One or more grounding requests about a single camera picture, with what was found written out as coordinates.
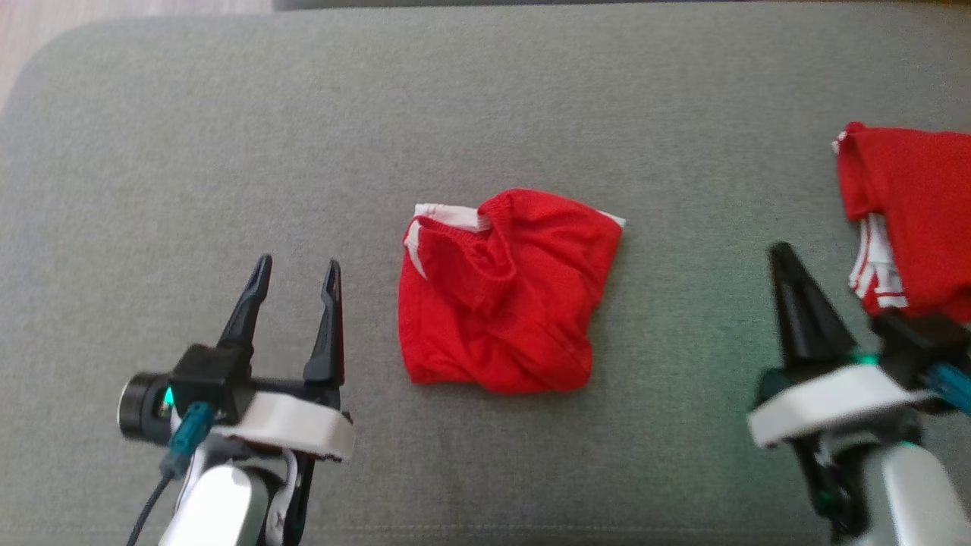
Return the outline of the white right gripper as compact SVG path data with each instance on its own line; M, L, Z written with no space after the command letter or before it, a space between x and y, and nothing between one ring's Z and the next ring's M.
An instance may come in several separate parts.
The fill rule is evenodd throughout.
M849 359L856 339L790 244L770 246L770 272L783 367ZM875 364L850 364L759 404L748 414L749 432L766 448L937 397L929 388L902 388Z

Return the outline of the red shorts with white stripes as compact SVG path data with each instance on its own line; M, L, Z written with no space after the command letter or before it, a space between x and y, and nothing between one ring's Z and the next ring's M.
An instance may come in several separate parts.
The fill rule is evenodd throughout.
M589 326L627 221L563 196L419 203L402 240L398 337L414 384L570 393L592 377Z

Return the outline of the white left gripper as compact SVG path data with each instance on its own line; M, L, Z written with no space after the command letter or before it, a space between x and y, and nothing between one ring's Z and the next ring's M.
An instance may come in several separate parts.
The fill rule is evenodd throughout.
M253 336L260 307L269 291L272 256L257 259L221 337L219 348L253 353ZM303 380L253 379L253 396L235 425L216 425L215 435L247 443L293 450L319 460L349 460L353 456L353 422L342 412L340 388L309 384L344 383L342 269L330 259L320 291L325 308Z

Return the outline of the red shirt with white trim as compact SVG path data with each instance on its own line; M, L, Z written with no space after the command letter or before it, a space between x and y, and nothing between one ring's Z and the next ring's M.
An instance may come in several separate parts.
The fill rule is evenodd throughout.
M867 314L971 324L971 134L850 122L832 148L860 235L849 285Z

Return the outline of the grey fabric sofa seat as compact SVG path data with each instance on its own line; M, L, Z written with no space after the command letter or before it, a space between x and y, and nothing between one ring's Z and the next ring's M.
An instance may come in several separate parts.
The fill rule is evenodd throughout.
M60 35L0 114L0 546L124 546L161 449L119 394L216 342L274 259L256 375L311 355L343 269L349 462L301 546L825 546L746 412L779 362L786 240L876 341L847 273L847 122L971 133L971 8L686 3L281 11ZM419 202L556 193L627 220L572 394L413 386Z

